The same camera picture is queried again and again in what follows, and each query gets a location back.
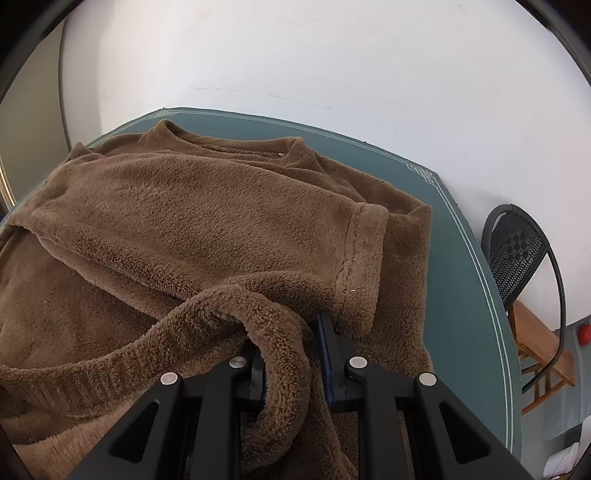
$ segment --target red ball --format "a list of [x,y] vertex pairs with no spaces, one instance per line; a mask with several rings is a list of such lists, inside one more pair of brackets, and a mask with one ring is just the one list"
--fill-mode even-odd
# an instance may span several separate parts
[[585,323],[579,327],[577,331],[577,338],[579,339],[579,345],[585,346],[591,343],[591,325]]

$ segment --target wooden seat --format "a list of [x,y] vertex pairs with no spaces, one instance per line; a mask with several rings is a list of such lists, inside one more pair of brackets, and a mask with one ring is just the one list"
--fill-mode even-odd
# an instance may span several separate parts
[[[532,357],[535,364],[521,370],[521,374],[538,372],[546,365],[558,350],[558,337],[520,301],[515,301],[509,308],[509,323],[519,352],[519,359]],[[551,373],[560,377],[552,386]],[[544,394],[540,394],[540,382],[534,387],[534,401],[521,410],[526,414],[550,398],[565,385],[574,386],[577,380],[573,354],[564,349],[562,355],[544,377]]]

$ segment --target brown fleece garment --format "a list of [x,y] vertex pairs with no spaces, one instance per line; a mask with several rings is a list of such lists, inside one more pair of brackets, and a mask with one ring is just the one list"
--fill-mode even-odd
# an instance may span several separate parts
[[200,137],[170,121],[66,162],[0,232],[0,421],[38,479],[62,479],[158,376],[204,373],[246,337],[265,407],[252,478],[354,478],[308,327],[329,312],[392,371],[423,344],[430,208],[301,138]]

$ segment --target silver screw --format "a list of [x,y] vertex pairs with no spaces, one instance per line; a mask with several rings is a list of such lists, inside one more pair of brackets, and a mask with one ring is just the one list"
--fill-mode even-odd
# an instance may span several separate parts
[[437,383],[437,377],[429,372],[425,372],[418,376],[419,382],[421,382],[425,387],[432,387]]
[[175,384],[177,380],[178,375],[174,372],[167,372],[160,377],[160,383],[162,383],[162,385],[172,385]]
[[349,365],[353,368],[365,368],[368,366],[368,361],[362,356],[352,356],[349,359]]
[[234,358],[231,358],[228,363],[230,363],[230,367],[232,368],[242,368],[246,366],[248,360],[243,356],[235,356]]

